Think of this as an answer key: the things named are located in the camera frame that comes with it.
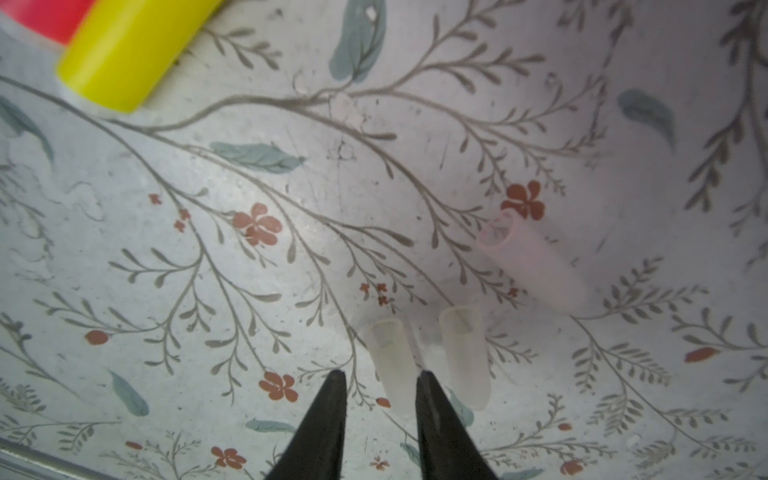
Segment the yellow tape roll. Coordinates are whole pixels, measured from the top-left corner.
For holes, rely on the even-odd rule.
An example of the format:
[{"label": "yellow tape roll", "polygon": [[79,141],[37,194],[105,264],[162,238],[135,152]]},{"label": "yellow tape roll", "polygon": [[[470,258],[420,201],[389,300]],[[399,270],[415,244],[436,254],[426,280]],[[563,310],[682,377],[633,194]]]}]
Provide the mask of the yellow tape roll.
[{"label": "yellow tape roll", "polygon": [[221,0],[98,0],[58,64],[71,92],[129,113],[141,105]]}]

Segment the blue-green leaf pattern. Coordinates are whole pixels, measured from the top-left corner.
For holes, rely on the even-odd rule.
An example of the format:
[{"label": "blue-green leaf pattern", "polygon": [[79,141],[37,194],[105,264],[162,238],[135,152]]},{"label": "blue-green leaf pattern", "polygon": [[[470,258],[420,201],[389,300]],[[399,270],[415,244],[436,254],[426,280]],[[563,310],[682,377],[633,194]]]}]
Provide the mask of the blue-green leaf pattern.
[{"label": "blue-green leaf pattern", "polygon": [[210,144],[210,149],[230,163],[270,174],[287,174],[306,160],[305,157],[288,155],[278,147],[267,144],[237,145],[216,141]]},{"label": "blue-green leaf pattern", "polygon": [[328,64],[333,78],[365,80],[379,58],[385,33],[386,0],[349,0],[341,39]]},{"label": "blue-green leaf pattern", "polygon": [[626,90],[619,95],[618,104],[625,117],[653,128],[667,140],[674,152],[674,114],[668,106],[639,88]]},{"label": "blue-green leaf pattern", "polygon": [[141,398],[139,392],[137,392],[126,379],[119,376],[117,373],[109,370],[112,375],[112,388],[117,394],[118,398],[123,401],[125,408],[137,417],[145,417],[149,415],[149,405]]},{"label": "blue-green leaf pattern", "polygon": [[471,424],[475,423],[475,413],[468,409],[466,405],[461,403],[453,390],[449,390],[449,392],[451,393],[451,406],[456,411],[458,420],[462,423],[464,428],[467,428]]},{"label": "blue-green leaf pattern", "polygon": [[422,458],[419,454],[419,450],[415,446],[402,442],[400,443],[400,448],[406,451],[408,458],[411,459],[411,462],[415,463],[418,467],[421,468]]},{"label": "blue-green leaf pattern", "polygon": [[296,427],[283,422],[271,422],[270,420],[250,420],[245,424],[246,428],[256,432],[288,432],[294,433]]},{"label": "blue-green leaf pattern", "polygon": [[17,134],[28,131],[40,140],[40,144],[45,151],[45,155],[50,161],[53,161],[53,148],[51,147],[48,139],[43,135],[43,132],[32,121],[30,117],[24,113],[21,108],[17,107],[9,99],[0,96],[0,118],[2,118],[6,124]]},{"label": "blue-green leaf pattern", "polygon": [[529,468],[528,470],[520,470],[519,472],[507,472],[500,477],[501,480],[528,480],[529,478],[538,477],[544,473],[543,468]]}]

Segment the metal edge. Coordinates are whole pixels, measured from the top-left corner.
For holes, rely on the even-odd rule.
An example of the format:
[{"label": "metal edge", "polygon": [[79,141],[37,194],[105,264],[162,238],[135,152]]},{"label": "metal edge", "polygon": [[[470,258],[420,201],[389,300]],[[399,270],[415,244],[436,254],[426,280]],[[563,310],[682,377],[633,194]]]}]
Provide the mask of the metal edge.
[{"label": "metal edge", "polygon": [[0,468],[43,480],[117,480],[5,439],[0,439]]}]

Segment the pink plastic tube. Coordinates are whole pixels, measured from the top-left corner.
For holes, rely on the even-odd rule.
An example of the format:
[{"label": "pink plastic tube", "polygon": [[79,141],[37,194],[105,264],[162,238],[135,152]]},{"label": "pink plastic tube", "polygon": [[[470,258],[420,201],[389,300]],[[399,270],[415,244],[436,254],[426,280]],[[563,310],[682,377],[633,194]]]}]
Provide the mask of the pink plastic tube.
[{"label": "pink plastic tube", "polygon": [[502,210],[489,221],[475,247],[558,312],[571,313],[586,303],[587,287],[576,269],[514,209]]}]

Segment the clear plastic tube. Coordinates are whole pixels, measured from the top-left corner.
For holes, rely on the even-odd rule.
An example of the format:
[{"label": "clear plastic tube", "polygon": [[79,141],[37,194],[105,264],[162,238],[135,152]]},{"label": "clear plastic tube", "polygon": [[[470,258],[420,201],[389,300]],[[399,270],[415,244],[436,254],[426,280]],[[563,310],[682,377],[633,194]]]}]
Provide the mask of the clear plastic tube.
[{"label": "clear plastic tube", "polygon": [[382,319],[365,327],[360,335],[371,354],[392,410],[406,419],[415,416],[419,372],[402,322],[395,317]]},{"label": "clear plastic tube", "polygon": [[485,346],[485,324],[474,306],[454,306],[438,318],[442,345],[458,399],[482,410],[491,399],[491,373]]},{"label": "clear plastic tube", "polygon": [[570,313],[586,303],[587,287],[576,269],[513,209],[489,221],[475,246],[558,312]]}]

